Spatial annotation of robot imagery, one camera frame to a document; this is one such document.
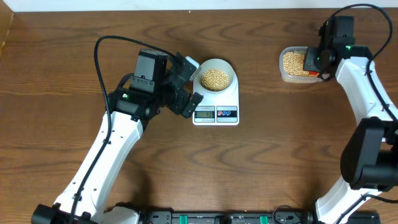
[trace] digital kitchen scale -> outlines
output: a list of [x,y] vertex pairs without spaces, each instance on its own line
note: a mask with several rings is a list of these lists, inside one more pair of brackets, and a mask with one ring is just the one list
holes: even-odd
[[[238,125],[239,88],[238,77],[232,66],[221,59],[210,59],[200,65],[199,74],[193,79],[193,92],[203,95],[203,99],[192,115],[195,125]],[[210,91],[201,85],[201,77],[211,69],[224,71],[229,78],[229,86],[222,91]]]

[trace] black cable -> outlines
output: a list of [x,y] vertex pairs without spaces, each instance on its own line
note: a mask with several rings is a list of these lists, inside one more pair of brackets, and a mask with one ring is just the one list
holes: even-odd
[[382,197],[371,195],[371,194],[364,194],[354,204],[352,204],[352,206],[350,206],[350,208],[347,209],[347,211],[345,211],[343,214],[340,215],[340,217],[337,220],[336,224],[340,224],[340,222],[344,219],[344,217],[347,214],[349,214],[355,207],[357,207],[362,201],[365,201],[366,198],[368,198],[368,197],[374,198],[376,200],[379,200],[379,201],[382,201],[382,202],[386,202],[386,203],[398,203],[398,200],[391,200],[391,199],[382,198]]
[[272,219],[273,219],[273,221],[276,223],[276,224],[282,224],[280,221],[278,221],[276,218],[275,218],[275,214],[276,214],[276,211],[278,211],[278,209],[280,209],[280,208],[282,208],[282,207],[287,207],[287,208],[289,208],[291,211],[293,211],[294,212],[294,214],[296,215],[296,217],[300,220],[298,223],[293,223],[293,224],[299,224],[299,223],[301,223],[301,215],[298,215],[297,214],[297,212],[292,208],[292,207],[290,207],[290,206],[288,206],[288,205],[279,205],[277,208],[275,208],[275,210],[272,212]]
[[391,37],[392,37],[392,21],[390,19],[390,17],[388,16],[388,14],[380,7],[372,5],[372,4],[366,4],[366,3],[362,3],[362,4],[352,4],[350,6],[346,6],[346,7],[342,7],[341,9],[337,10],[335,13],[333,13],[328,20],[330,20],[330,18],[332,18],[333,16],[335,16],[336,14],[338,14],[341,11],[344,11],[346,9],[351,9],[352,7],[371,7],[377,11],[379,11],[387,20],[388,25],[389,25],[389,35],[388,38],[386,40],[386,42],[384,43],[384,45],[369,59],[368,63],[366,64],[366,73],[365,75],[368,76],[369,79],[369,83],[372,86],[372,89],[374,91],[374,93],[376,94],[377,98],[379,99],[381,105],[383,106],[383,109],[387,112],[387,114],[391,117],[391,119],[398,123],[398,119],[394,116],[394,114],[391,112],[391,110],[389,109],[389,105],[384,101],[383,97],[381,96],[381,94],[379,93],[379,90],[377,89],[376,85],[373,82],[371,73],[373,71],[370,71],[370,66],[371,66],[371,62],[384,50],[384,48],[386,48],[387,44],[390,42]]
[[108,144],[109,139],[111,137],[111,133],[112,133],[112,119],[111,119],[111,113],[110,113],[109,105],[108,105],[108,95],[106,94],[104,80],[102,79],[100,65],[98,63],[98,46],[100,45],[100,42],[102,40],[104,40],[104,39],[118,39],[118,40],[130,41],[130,42],[133,42],[133,43],[136,43],[136,44],[139,44],[139,45],[143,45],[145,47],[149,47],[149,48],[152,48],[154,50],[158,50],[160,52],[166,53],[166,54],[170,55],[173,58],[175,57],[175,55],[171,54],[170,52],[168,52],[166,50],[163,50],[163,49],[160,49],[158,47],[154,47],[152,45],[143,43],[143,42],[138,41],[138,40],[130,39],[130,38],[127,38],[127,37],[120,37],[120,36],[116,36],[116,35],[105,35],[105,36],[102,36],[102,37],[100,37],[97,40],[97,43],[95,43],[95,47],[94,47],[94,63],[95,63],[95,69],[96,69],[97,75],[98,75],[99,85],[101,85],[101,90],[102,90],[102,94],[103,94],[104,101],[105,101],[106,114],[107,114],[107,117],[108,117],[108,130],[106,132],[106,137],[104,139],[104,142],[103,142],[101,148],[99,149],[99,151],[98,151],[97,155],[95,156],[93,162],[91,163],[90,167],[88,168],[84,178],[81,180],[80,186],[79,186],[79,188],[77,190],[77,193],[75,194],[75,199],[73,199],[72,209],[70,211],[69,224],[73,224],[73,221],[75,219],[77,203],[78,203],[79,198],[81,196],[81,191],[83,191],[83,188],[84,188],[84,186],[86,184],[86,181],[87,181],[88,177],[90,176],[91,171],[93,171],[94,166],[97,163],[98,159],[100,158],[100,156],[101,156],[102,152],[104,151],[106,145]]

